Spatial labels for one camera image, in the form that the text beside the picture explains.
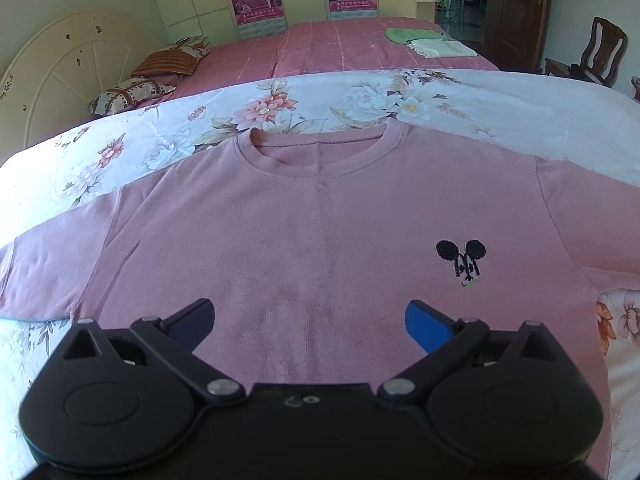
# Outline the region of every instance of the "embroidered logo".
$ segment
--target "embroidered logo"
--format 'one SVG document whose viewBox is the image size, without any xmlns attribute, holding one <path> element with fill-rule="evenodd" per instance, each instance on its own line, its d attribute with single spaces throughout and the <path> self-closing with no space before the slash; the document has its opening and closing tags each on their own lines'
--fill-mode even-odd
<svg viewBox="0 0 640 480">
<path fill-rule="evenodd" d="M 436 251 L 438 251 L 438 256 L 443 260 L 453 262 L 457 278 L 460 278 L 464 274 L 461 283 L 463 287 L 466 288 L 474 285 L 480 280 L 478 260 L 486 256 L 486 247 L 478 240 L 467 242 L 464 254 L 460 253 L 455 243 L 449 242 L 448 240 L 438 242 Z"/>
</svg>

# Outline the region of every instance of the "floral comforter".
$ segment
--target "floral comforter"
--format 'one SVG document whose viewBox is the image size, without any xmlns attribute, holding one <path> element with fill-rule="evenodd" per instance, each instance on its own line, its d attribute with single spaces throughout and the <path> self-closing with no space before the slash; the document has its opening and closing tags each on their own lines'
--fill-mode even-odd
<svg viewBox="0 0 640 480">
<path fill-rule="evenodd" d="M 308 134 L 386 118 L 567 158 L 640 186 L 640 106 L 566 79 L 476 70 L 396 70 L 248 83 L 103 118 L 14 155 L 0 168 L 0 246 L 31 227 L 251 127 Z M 611 477 L 640 471 L 640 294 L 594 306 L 614 411 Z M 20 400 L 68 320 L 0 320 L 0 480 L 33 466 Z"/>
</svg>

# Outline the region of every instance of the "patterned pillow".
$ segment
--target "patterned pillow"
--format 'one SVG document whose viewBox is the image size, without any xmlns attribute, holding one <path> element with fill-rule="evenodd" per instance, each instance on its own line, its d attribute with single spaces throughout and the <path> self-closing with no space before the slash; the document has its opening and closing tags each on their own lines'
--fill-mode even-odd
<svg viewBox="0 0 640 480">
<path fill-rule="evenodd" d="M 135 108 L 136 105 L 169 94 L 174 86 L 163 85 L 143 77 L 135 77 L 109 88 L 89 103 L 89 112 L 94 115 L 108 116 Z"/>
<path fill-rule="evenodd" d="M 209 38 L 206 36 L 184 38 L 179 44 L 173 44 L 151 54 L 131 73 L 131 76 L 191 75 L 208 53 Z"/>
</svg>

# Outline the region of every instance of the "folded clothes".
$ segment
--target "folded clothes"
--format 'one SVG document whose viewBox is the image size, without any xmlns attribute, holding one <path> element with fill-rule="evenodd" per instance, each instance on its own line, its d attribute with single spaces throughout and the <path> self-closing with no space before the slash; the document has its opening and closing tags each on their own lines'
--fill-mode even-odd
<svg viewBox="0 0 640 480">
<path fill-rule="evenodd" d="M 406 45 L 415 40 L 448 40 L 444 32 L 421 28 L 388 28 L 386 36 L 394 43 Z"/>
<path fill-rule="evenodd" d="M 428 58 L 435 57 L 476 57 L 472 48 L 459 41 L 415 40 L 408 45 L 418 54 Z"/>
</svg>

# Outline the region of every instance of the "pillow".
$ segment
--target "pillow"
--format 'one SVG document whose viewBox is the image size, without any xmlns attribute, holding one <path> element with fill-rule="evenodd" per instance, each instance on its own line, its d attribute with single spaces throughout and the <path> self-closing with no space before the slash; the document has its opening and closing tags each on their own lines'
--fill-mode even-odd
<svg viewBox="0 0 640 480">
<path fill-rule="evenodd" d="M 89 103 L 89 112 L 103 117 L 119 114 L 135 108 L 136 105 L 152 97 L 167 95 L 174 90 L 174 86 L 163 85 L 143 77 L 135 77 L 100 94 Z"/>
<path fill-rule="evenodd" d="M 190 38 L 182 38 L 175 42 L 176 45 L 187 45 L 201 50 L 209 51 L 209 38 L 207 36 L 191 36 Z"/>
<path fill-rule="evenodd" d="M 165 75 L 156 75 L 154 77 L 148 78 L 151 81 L 155 81 L 156 83 L 160 83 L 165 86 L 178 86 L 178 83 L 182 80 L 183 75 L 177 74 L 165 74 Z"/>
<path fill-rule="evenodd" d="M 191 75 L 198 64 L 209 53 L 209 38 L 195 36 L 184 38 L 147 57 L 132 73 L 132 77 L 153 77 L 164 74 Z"/>
</svg>

